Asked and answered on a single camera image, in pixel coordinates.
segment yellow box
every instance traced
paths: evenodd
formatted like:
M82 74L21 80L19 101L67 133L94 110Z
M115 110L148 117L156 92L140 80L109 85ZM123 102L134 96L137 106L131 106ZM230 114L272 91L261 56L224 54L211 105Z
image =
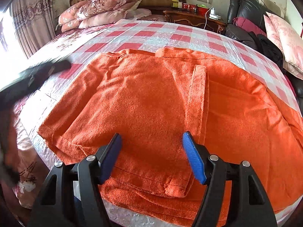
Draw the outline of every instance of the yellow box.
M172 0L172 7L178 8L178 2L179 0Z

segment sofa cushion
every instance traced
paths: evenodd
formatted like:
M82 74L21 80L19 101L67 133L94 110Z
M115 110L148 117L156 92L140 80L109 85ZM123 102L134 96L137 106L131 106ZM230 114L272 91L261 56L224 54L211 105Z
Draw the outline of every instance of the sofa cushion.
M234 25L241 27L247 32L254 32L256 35L262 34L266 36L266 33L262 31L259 27L257 27L254 23L252 23L249 19L244 17L234 18Z
M229 0L229 8L227 13L227 23L232 24L234 18L237 17L240 7L240 0Z
M289 81L291 82L291 85L294 88L294 91L296 92L296 96L298 98L303 98L303 80L296 78L294 75L292 75L289 72L286 72L285 74Z
M238 42L241 42L242 44L254 50L258 49L252 37L244 29L236 25L227 25L227 27L225 28L225 36L234 39Z
M232 23L236 17L244 17L266 32L263 15L266 12L273 13L256 0L230 0L228 9L228 23Z

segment nightstand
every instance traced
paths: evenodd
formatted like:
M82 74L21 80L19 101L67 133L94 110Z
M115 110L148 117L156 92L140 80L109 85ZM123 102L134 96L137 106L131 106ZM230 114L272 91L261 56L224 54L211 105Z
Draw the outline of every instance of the nightstand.
M165 14L166 22L204 29L205 15L202 16L198 13L190 12L185 9L167 9L164 10L163 13ZM211 19L209 16L207 16L207 23L205 27L206 30L221 34L224 32L226 26L227 24L225 24L223 21Z

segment red box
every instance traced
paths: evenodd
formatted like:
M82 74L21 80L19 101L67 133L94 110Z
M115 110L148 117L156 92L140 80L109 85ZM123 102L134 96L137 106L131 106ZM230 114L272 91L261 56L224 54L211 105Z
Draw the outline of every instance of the red box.
M198 14L205 16L206 12L208 11L208 8L198 7Z
M196 5L190 4L189 5L189 11L194 11L195 7L196 7Z
M189 4L183 3L183 8L184 8L184 9L188 9L188 8L189 8Z

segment folded orange towel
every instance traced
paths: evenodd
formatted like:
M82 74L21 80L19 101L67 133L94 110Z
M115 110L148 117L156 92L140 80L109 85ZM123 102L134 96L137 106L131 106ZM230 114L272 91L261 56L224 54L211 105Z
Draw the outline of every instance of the folded orange towel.
M118 132L123 146L113 178L154 195L184 197L194 177L180 141L190 130L204 143L208 96L203 66L102 54L80 73L38 132L65 163L95 153Z
M295 110L229 61L164 48L100 55L38 133L72 163L119 132L123 149L100 187L102 197L190 226L205 187L191 175L181 147L184 131L225 161L251 162L278 212L303 194L302 127ZM219 225L226 220L230 190L227 183Z

